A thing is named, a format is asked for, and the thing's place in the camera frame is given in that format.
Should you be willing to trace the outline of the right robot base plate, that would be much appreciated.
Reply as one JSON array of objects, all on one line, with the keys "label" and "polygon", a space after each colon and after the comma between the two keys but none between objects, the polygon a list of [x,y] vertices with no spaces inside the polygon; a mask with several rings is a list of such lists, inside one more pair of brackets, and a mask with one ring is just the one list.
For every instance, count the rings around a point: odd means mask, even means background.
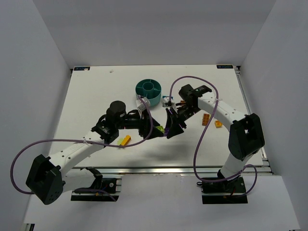
[{"label": "right robot base plate", "polygon": [[196,183],[201,188],[202,203],[204,205],[231,205],[247,204],[244,179],[239,177],[231,181],[205,183],[199,181]]}]

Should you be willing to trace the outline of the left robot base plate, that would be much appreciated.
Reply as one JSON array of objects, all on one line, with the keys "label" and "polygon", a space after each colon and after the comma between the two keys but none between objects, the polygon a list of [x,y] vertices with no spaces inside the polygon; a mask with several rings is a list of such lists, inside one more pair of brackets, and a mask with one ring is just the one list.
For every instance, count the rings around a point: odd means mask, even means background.
[{"label": "left robot base plate", "polygon": [[116,202],[121,192],[121,183],[119,178],[97,178],[91,186],[72,191],[71,201]]}]

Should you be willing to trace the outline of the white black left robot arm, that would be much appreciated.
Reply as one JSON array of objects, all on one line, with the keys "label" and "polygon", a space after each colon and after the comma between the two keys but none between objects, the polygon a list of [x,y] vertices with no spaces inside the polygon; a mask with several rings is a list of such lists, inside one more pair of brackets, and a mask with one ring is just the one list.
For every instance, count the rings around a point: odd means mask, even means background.
[{"label": "white black left robot arm", "polygon": [[43,204],[49,205],[59,198],[68,185],[68,180],[65,179],[67,173],[86,157],[110,146],[118,138],[119,130],[137,129],[145,140],[163,137],[163,132],[158,129],[160,124],[147,111],[148,104],[142,101],[141,107],[144,110],[127,112],[124,102],[112,102],[82,141],[75,141],[71,146],[50,156],[37,156],[26,179],[27,187]]}]

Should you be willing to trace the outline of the lime green lego brick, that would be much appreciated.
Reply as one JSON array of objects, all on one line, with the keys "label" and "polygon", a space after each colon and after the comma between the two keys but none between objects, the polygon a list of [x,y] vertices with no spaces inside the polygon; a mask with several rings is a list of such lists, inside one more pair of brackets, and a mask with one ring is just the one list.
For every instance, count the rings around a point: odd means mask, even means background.
[{"label": "lime green lego brick", "polygon": [[162,133],[165,133],[165,129],[163,126],[156,126],[156,128],[161,131]]}]

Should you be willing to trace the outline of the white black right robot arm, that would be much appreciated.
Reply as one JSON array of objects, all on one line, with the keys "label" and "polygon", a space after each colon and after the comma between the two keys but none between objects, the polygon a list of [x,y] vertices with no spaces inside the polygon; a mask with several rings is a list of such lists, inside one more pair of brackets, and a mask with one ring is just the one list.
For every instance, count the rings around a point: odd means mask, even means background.
[{"label": "white black right robot arm", "polygon": [[184,105],[177,109],[166,108],[167,138],[182,134],[186,129],[186,120],[199,111],[209,112],[210,119],[216,119],[229,132],[228,149],[230,154],[218,171],[214,183],[232,181],[250,165],[248,160],[264,145],[264,135],[260,118],[252,113],[244,114],[219,100],[212,90],[204,85],[193,89],[191,85],[183,86],[179,91]]}]

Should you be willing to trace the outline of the purple round lego brick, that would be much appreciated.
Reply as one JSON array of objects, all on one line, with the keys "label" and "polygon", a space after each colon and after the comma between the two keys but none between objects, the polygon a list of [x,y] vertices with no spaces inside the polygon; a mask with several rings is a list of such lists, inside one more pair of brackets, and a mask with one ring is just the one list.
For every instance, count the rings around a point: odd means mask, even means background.
[{"label": "purple round lego brick", "polygon": [[169,128],[165,128],[164,129],[164,137],[166,137],[168,135],[168,132],[169,132]]}]

